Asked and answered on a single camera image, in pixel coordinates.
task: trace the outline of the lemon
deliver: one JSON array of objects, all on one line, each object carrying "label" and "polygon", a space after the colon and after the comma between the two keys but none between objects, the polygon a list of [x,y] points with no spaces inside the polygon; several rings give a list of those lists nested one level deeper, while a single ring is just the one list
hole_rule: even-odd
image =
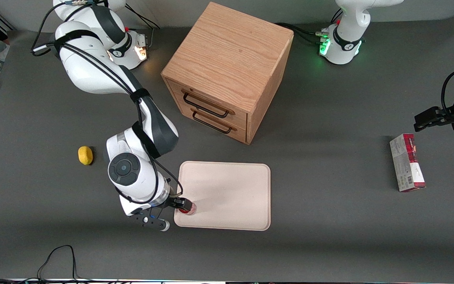
[{"label": "lemon", "polygon": [[93,159],[94,155],[89,147],[81,146],[78,148],[78,160],[80,160],[80,163],[88,166],[92,163]]}]

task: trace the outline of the green led light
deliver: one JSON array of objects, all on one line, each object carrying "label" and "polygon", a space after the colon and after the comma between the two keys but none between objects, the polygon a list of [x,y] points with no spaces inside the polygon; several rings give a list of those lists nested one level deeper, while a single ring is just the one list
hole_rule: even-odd
[{"label": "green led light", "polygon": [[327,54],[328,47],[330,47],[330,39],[327,39],[326,42],[322,43],[322,47],[320,47],[320,53],[322,55]]},{"label": "green led light", "polygon": [[355,55],[358,54],[358,51],[360,50],[360,45],[362,45],[362,40],[358,43],[357,51],[355,51]]}]

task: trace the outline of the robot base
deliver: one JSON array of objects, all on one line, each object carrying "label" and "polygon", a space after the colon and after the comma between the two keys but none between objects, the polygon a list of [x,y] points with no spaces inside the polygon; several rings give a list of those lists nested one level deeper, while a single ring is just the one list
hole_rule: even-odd
[{"label": "robot base", "polygon": [[[328,33],[329,35],[332,34],[334,29],[337,27],[336,24],[330,25],[329,27],[323,28],[321,31],[323,33]],[[358,54],[360,45],[362,42],[354,47],[352,46],[351,50],[344,51],[339,43],[337,43],[333,36],[328,36],[326,41],[320,45],[320,50],[318,54],[325,57],[331,63],[337,65],[344,65],[349,63],[355,55]]]}]

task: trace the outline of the drawer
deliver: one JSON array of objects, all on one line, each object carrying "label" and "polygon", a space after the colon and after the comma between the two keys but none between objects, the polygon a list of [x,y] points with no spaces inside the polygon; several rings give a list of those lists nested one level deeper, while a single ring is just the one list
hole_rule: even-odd
[{"label": "drawer", "polygon": [[223,133],[231,138],[234,138],[235,140],[246,143],[246,130],[244,128],[229,125],[225,123],[225,121],[200,110],[196,110],[195,108],[185,108],[183,115],[199,122],[200,124],[212,128],[219,133]]},{"label": "drawer", "polygon": [[207,99],[193,88],[188,88],[171,80],[167,80],[167,82],[182,112],[188,108],[193,108],[202,113],[208,113],[217,118],[218,121],[225,121],[230,125],[246,129],[247,115],[245,112],[231,106],[222,106],[222,102]]}]

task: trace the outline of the cabinet top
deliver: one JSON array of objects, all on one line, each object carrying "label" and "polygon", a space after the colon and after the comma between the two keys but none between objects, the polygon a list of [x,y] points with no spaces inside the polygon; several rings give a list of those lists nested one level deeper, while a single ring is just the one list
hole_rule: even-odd
[{"label": "cabinet top", "polygon": [[210,2],[162,76],[252,112],[293,35]]}]

